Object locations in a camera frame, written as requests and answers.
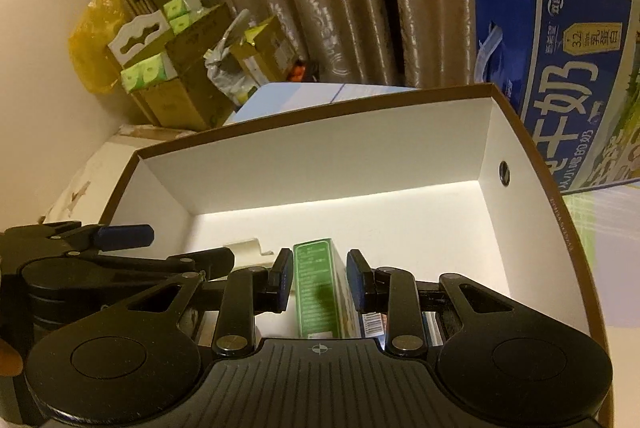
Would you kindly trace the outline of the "small open cardboard box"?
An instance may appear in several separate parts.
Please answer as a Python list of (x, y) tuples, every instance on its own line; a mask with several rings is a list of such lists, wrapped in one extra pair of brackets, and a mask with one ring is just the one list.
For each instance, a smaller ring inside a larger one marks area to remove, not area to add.
[(298, 59), (277, 16), (245, 30), (232, 45), (231, 54), (258, 85), (288, 80)]

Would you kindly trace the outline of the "dark blue milk carton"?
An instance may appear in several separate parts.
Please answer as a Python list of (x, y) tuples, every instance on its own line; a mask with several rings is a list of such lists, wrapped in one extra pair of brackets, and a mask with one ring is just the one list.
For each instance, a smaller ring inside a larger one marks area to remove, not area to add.
[(474, 0), (474, 79), (506, 96), (563, 193), (639, 177), (639, 0)]

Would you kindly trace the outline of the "brown cardboard storage box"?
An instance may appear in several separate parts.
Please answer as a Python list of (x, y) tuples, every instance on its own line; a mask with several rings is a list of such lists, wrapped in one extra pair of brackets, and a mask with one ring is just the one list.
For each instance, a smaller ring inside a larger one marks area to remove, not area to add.
[(416, 356), (301, 341), (258, 319), (160, 427), (607, 427), (612, 366), (584, 249), (546, 165), (488, 85), (337, 102), (134, 153), (103, 218), (165, 258), (324, 239), (397, 284), (431, 281)]

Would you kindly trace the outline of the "white plastic rectangular case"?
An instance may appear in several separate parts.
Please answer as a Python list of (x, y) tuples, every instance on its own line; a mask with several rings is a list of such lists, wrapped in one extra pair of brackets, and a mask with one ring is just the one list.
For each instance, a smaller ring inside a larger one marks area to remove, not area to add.
[(263, 251), (257, 238), (244, 239), (227, 244), (234, 255), (234, 270), (245, 269), (250, 266), (270, 267), (276, 260), (276, 254), (271, 251)]

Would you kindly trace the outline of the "checkered tablecloth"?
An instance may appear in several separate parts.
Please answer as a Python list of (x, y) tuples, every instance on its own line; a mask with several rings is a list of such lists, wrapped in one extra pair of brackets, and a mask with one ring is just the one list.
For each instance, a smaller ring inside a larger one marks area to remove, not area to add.
[[(336, 83), (270, 83), (227, 119), (253, 120), (296, 109), (401, 93), (401, 86)], [(568, 194), (576, 226), (600, 295), (605, 325), (639, 326), (639, 183)]]

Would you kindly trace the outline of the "cardboard box with tissues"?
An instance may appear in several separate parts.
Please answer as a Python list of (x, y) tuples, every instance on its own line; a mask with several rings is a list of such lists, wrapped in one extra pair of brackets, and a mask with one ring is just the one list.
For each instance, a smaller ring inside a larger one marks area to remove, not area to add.
[(205, 53), (232, 21), (217, 0), (171, 0), (124, 24), (108, 44), (120, 83), (152, 125), (204, 131), (218, 128), (234, 102), (207, 76)]

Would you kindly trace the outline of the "clear blue label box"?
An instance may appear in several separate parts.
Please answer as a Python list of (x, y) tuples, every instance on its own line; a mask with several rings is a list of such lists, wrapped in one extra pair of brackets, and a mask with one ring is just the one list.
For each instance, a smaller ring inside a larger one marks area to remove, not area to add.
[[(442, 346), (444, 339), (442, 339), (442, 331), (437, 323), (436, 313), (423, 312), (422, 316), (428, 345), (430, 347)], [(364, 313), (360, 315), (359, 323), (362, 336), (375, 339), (384, 349), (387, 327), (386, 315), (376, 312)]]

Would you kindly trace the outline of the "cartoon print bedsheet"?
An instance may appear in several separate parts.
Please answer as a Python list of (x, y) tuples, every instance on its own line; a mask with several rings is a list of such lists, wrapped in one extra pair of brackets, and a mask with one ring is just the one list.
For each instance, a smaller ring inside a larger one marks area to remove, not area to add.
[(193, 134), (154, 125), (122, 125), (76, 172), (38, 223), (98, 223), (122, 172), (139, 149)]

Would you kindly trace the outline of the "green medicine box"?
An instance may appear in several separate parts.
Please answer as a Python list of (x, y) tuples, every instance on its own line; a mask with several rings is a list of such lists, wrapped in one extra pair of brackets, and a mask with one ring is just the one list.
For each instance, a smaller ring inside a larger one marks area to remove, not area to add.
[(298, 336), (359, 338), (359, 314), (349, 290), (346, 265), (329, 238), (296, 244), (294, 296)]

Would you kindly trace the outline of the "crumpled grey plastic bag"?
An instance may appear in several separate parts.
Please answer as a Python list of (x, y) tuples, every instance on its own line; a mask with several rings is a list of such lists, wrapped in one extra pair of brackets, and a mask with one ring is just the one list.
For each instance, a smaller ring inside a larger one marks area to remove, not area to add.
[(249, 10), (241, 10), (218, 43), (203, 56), (207, 78), (236, 108), (242, 107), (258, 89), (253, 77), (243, 70), (231, 52), (231, 47), (239, 44), (244, 32), (250, 28), (252, 18)]

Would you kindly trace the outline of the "yellow plastic bag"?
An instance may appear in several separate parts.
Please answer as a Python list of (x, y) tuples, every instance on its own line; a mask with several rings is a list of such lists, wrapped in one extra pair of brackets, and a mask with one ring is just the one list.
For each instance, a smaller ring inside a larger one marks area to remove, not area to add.
[(92, 94), (114, 91), (122, 70), (108, 47), (131, 19), (125, 0), (91, 0), (67, 40), (70, 62), (84, 88)]

